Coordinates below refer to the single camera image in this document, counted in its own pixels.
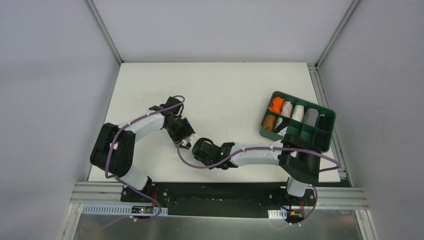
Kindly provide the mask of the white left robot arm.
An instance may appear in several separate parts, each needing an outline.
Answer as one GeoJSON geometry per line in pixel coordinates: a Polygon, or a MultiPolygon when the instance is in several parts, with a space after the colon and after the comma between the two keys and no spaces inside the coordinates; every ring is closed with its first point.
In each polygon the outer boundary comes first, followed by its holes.
{"type": "Polygon", "coordinates": [[[106,178],[116,178],[134,188],[133,195],[140,202],[152,198],[150,177],[133,164],[137,141],[150,133],[165,129],[175,145],[189,149],[195,134],[189,121],[182,117],[185,98],[170,96],[166,103],[154,105],[145,115],[120,125],[105,123],[98,134],[89,161],[103,170],[106,178]]]}

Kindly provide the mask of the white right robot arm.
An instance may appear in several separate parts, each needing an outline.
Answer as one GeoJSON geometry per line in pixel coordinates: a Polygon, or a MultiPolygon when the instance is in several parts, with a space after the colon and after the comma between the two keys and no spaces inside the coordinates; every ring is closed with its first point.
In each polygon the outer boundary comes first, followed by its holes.
{"type": "Polygon", "coordinates": [[[290,205],[302,201],[307,187],[319,181],[321,152],[293,134],[263,145],[225,142],[220,146],[193,134],[182,147],[189,149],[193,157],[208,169],[227,170],[248,165],[281,167],[289,175],[283,196],[290,205]]]}

